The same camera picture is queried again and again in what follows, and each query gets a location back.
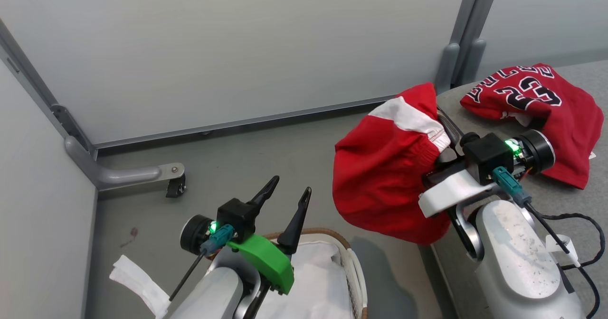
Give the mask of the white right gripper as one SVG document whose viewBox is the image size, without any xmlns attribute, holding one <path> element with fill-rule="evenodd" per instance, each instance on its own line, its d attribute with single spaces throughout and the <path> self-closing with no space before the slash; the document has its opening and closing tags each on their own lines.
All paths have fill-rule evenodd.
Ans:
<svg viewBox="0 0 608 319">
<path fill-rule="evenodd" d="M 432 217 L 455 205 L 479 199 L 480 196 L 496 189 L 495 183 L 480 185 L 467 170 L 461 170 L 424 191 L 418 204 L 424 217 Z"/>
</svg>

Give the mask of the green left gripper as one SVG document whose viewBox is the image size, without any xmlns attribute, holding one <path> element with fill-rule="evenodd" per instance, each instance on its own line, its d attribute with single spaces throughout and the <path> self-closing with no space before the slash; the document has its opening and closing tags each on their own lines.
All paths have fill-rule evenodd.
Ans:
<svg viewBox="0 0 608 319">
<path fill-rule="evenodd" d="M 279 176 L 273 176 L 247 202 L 255 215 L 260 214 L 261 207 L 271 198 L 279 180 Z M 278 237 L 278 247 L 269 239 L 256 234 L 242 243 L 237 243 L 235 240 L 227 243 L 228 247 L 238 250 L 258 273 L 267 278 L 276 291 L 285 295 L 290 293 L 295 282 L 295 272 L 291 260 L 286 255 L 297 252 L 311 196 L 312 189 L 307 187 L 298 201 L 297 210 L 287 228 Z"/>
</svg>

